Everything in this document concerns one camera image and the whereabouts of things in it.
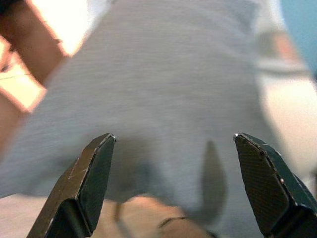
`gray shirt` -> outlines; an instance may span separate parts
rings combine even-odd
[[[48,195],[82,148],[116,135],[106,197],[150,193],[207,229],[262,237],[232,135],[275,146],[252,64],[250,0],[118,0],[0,166],[0,196]]]

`textured metal surface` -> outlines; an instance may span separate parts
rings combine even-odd
[[[289,208],[287,194],[263,151],[246,138],[236,139],[246,193],[262,234],[269,234]]]
[[[316,238],[317,202],[280,154],[250,135],[235,134],[245,190],[261,233]]]
[[[105,196],[114,136],[95,138],[59,178],[28,238],[84,238],[95,230]]]

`blue object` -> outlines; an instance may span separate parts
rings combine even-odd
[[[281,8],[292,40],[312,74],[317,76],[316,0],[281,0]]]

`cloth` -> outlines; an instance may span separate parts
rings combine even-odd
[[[106,198],[150,193],[218,234],[260,238],[232,135],[276,148],[258,102],[248,0],[118,0],[52,77],[0,166],[0,196],[47,196],[116,135]]]

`person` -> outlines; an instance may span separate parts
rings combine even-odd
[[[206,230],[262,237],[232,142],[245,131],[277,148],[254,76],[257,7],[116,1],[3,154],[0,196],[47,196],[87,141],[112,132],[107,199],[150,193]]]
[[[32,7],[23,0],[0,1],[0,34],[18,52],[37,83],[44,85],[48,75],[64,59],[61,48]],[[15,130],[28,114],[9,92],[0,88],[0,155]]]
[[[21,194],[0,199],[0,209],[5,214],[0,217],[1,235],[26,237],[45,200]],[[92,238],[124,237],[217,238],[187,218],[181,208],[166,206],[148,194],[133,197],[119,206],[114,201],[104,201]]]

